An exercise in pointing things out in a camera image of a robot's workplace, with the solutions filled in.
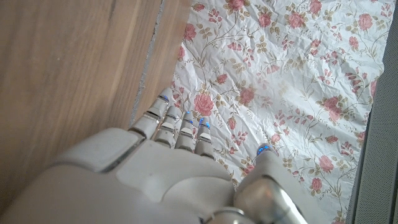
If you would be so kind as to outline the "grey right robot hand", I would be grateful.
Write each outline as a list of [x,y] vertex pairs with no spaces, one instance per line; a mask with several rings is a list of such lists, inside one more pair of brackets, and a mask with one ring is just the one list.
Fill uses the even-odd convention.
[[128,130],[109,128],[58,156],[2,223],[324,223],[316,201],[261,144],[234,186],[215,161],[210,124],[193,125],[164,89]]

